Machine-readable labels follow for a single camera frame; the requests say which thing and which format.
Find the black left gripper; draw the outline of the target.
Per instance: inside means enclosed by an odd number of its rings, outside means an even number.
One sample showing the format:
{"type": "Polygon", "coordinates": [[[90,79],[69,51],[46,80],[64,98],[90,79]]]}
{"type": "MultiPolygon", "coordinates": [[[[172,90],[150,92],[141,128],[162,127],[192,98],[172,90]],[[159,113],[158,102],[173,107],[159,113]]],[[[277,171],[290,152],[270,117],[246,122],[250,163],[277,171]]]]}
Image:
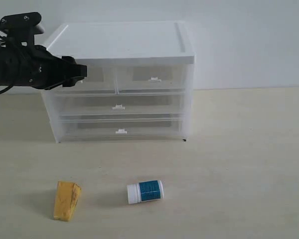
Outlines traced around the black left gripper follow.
{"type": "Polygon", "coordinates": [[[74,87],[83,77],[87,77],[87,66],[77,64],[71,56],[62,56],[65,63],[65,77],[61,59],[53,56],[42,45],[13,45],[18,64],[12,86],[32,87],[51,90],[55,87],[74,87]]]}

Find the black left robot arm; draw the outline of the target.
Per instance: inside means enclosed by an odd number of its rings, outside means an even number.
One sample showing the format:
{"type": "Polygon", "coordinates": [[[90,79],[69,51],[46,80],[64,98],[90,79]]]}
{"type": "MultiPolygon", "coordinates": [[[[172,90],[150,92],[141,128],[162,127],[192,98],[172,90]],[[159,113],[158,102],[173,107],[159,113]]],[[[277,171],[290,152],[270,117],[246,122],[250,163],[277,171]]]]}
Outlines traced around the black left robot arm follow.
{"type": "Polygon", "coordinates": [[[70,56],[52,55],[44,46],[0,46],[0,86],[51,90],[73,87],[87,77],[87,66],[70,56]]]}

